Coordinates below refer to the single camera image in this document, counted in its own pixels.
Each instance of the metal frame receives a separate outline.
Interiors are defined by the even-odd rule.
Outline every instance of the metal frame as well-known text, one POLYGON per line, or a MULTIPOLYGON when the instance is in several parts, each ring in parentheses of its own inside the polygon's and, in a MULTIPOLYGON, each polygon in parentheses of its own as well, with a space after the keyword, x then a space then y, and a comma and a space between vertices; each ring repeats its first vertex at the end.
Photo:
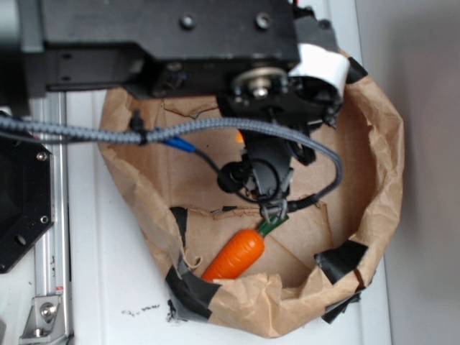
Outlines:
MULTIPOLYGON (((38 121, 66 123, 63 93, 49 93, 47 98, 32 100, 31 107, 33 117, 38 121)), ((71 344, 73 337, 67 147, 48 145, 47 148, 53 153, 51 186, 54 225, 35 244, 36 298, 32 301, 32 309, 20 337, 20 344, 71 344), (52 304, 51 310, 55 308, 52 318, 43 313, 47 303, 52 304)))

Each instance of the metal bracket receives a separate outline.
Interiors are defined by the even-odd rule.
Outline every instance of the metal bracket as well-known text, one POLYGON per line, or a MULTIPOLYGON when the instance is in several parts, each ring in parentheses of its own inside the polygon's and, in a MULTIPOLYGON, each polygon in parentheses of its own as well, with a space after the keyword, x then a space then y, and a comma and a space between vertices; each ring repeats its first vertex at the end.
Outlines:
POLYGON ((32 299, 32 308, 19 344, 50 344, 64 339, 64 308, 60 296, 45 296, 32 299))
POLYGON ((42 145, 0 138, 0 274, 7 273, 54 222, 52 157, 42 145))

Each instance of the toy carrot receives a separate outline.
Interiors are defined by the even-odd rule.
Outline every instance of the toy carrot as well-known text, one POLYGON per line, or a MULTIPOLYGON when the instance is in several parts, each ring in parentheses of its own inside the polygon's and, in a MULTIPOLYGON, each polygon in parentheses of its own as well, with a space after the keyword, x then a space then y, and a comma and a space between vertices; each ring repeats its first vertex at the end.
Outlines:
POLYGON ((287 216, 284 219, 279 218, 273 224, 263 221, 257 230, 244 229, 237 232, 218 253, 201 278, 208 282, 214 279, 238 278, 261 257, 265 250, 264 237, 287 219, 287 216))

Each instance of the brown paper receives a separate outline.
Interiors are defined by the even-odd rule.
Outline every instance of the brown paper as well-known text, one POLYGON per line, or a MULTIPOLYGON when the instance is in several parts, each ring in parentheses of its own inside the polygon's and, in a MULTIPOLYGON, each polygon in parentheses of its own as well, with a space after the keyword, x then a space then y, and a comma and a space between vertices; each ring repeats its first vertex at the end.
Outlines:
MULTIPOLYGON (((109 91, 101 128, 125 131, 139 109, 149 129, 216 117, 214 98, 137 101, 125 91, 109 91)), ((292 213, 265 240, 262 257, 239 279, 221 287, 209 309, 210 322, 265 337, 286 334, 325 313, 325 308, 370 284, 400 217, 403 173, 403 123, 370 77, 346 87, 337 130, 323 126, 313 138, 344 161, 341 186, 320 203, 292 213), (369 247, 359 267, 332 285, 313 255, 347 239, 369 247)), ((183 139, 210 155, 218 166, 239 161, 236 130, 189 134, 183 139)), ((261 218, 252 204, 224 193, 216 174, 195 155, 151 144, 145 147, 101 144, 114 181, 137 217, 146 243, 165 277, 184 257, 200 276, 237 231, 254 228, 261 218), (186 247, 170 207, 188 208, 186 247), (233 211, 219 211, 237 206, 233 211)), ((293 162, 290 200, 320 190, 334 178, 321 155, 308 167, 293 162)))

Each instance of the screw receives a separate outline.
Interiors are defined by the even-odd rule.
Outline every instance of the screw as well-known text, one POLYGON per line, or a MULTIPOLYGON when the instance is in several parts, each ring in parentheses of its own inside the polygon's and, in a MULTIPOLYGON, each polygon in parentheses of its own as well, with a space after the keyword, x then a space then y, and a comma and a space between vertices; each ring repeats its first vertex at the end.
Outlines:
POLYGON ((182 70, 182 63, 168 63, 166 65, 167 70, 170 72, 178 72, 182 70))
POLYGON ((36 158, 37 158, 38 161, 44 162, 45 160, 48 159, 48 155, 46 154, 46 152, 39 152, 39 153, 37 153, 36 158))
POLYGON ((180 23, 180 26, 182 26, 186 30, 192 30, 196 26, 196 23, 193 17, 188 14, 186 14, 185 16, 182 16, 180 18, 179 23, 180 23))
POLYGON ((42 336, 45 335, 45 332, 43 332, 43 328, 42 328, 42 327, 39 327, 39 328, 32 329, 32 335, 33 335, 35 338, 41 338, 42 336))
POLYGON ((40 307, 40 313, 44 318, 52 318, 56 311, 57 309, 52 303, 45 303, 40 307))
POLYGON ((256 16, 256 24, 262 30, 267 30, 272 26, 272 17, 265 12, 261 12, 256 16))
POLYGON ((268 90, 266 88, 255 88, 252 91, 252 95, 255 99, 264 99, 268 96, 268 90))

